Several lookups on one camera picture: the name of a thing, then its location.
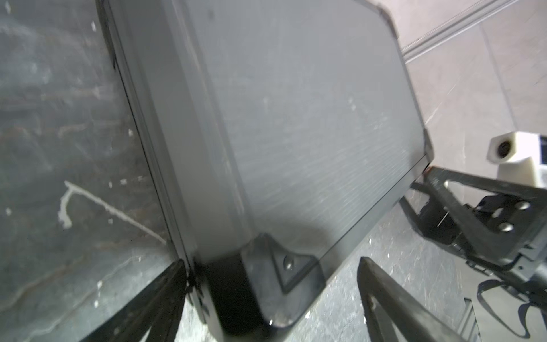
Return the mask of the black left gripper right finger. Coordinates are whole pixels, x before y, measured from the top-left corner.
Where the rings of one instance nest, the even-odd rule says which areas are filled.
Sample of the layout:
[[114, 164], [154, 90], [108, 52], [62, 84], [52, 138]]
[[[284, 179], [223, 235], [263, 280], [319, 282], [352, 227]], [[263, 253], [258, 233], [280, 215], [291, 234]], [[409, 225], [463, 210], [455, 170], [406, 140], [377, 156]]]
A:
[[371, 341], [462, 341], [371, 258], [361, 257], [357, 283]]

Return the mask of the grey aluminium poker case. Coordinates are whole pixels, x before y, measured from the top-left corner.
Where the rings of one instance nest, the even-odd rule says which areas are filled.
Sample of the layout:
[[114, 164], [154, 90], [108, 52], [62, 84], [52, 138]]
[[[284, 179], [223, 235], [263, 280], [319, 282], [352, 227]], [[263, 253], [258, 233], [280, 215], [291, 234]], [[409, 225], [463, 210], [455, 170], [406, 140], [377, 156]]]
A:
[[371, 1], [97, 1], [199, 317], [281, 341], [432, 144]]

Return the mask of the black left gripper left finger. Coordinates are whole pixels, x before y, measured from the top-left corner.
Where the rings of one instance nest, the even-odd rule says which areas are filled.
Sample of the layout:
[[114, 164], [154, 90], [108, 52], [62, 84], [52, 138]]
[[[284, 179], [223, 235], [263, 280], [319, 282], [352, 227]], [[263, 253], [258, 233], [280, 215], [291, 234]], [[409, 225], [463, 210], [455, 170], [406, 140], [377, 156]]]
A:
[[174, 341], [187, 294], [182, 260], [172, 263], [84, 341]]

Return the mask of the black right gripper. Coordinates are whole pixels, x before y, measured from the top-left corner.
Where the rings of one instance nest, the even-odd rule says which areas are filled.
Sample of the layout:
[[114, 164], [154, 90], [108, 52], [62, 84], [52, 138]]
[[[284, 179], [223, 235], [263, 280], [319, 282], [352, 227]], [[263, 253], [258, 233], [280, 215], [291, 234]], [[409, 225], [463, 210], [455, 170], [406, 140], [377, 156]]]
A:
[[[448, 182], [492, 194], [472, 208], [458, 202]], [[405, 196], [399, 201], [418, 235], [516, 292], [546, 294], [545, 189], [437, 167], [424, 173], [424, 184], [413, 182], [410, 189], [427, 195], [419, 212]]]

